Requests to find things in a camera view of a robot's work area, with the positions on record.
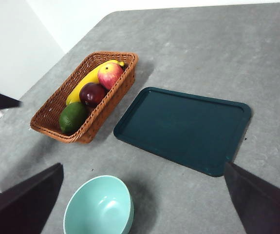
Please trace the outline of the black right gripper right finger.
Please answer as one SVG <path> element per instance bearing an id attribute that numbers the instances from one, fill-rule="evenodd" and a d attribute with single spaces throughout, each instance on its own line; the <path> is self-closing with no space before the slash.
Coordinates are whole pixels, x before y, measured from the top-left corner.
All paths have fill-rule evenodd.
<path id="1" fill-rule="evenodd" d="M 246 233 L 280 234 L 280 188 L 230 162 L 224 179 Z"/>

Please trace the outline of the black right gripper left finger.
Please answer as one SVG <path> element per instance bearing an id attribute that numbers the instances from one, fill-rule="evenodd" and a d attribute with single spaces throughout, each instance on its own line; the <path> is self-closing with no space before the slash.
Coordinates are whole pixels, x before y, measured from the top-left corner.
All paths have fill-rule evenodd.
<path id="1" fill-rule="evenodd" d="M 39 234 L 63 182 L 57 163 L 0 194 L 0 234 Z"/>

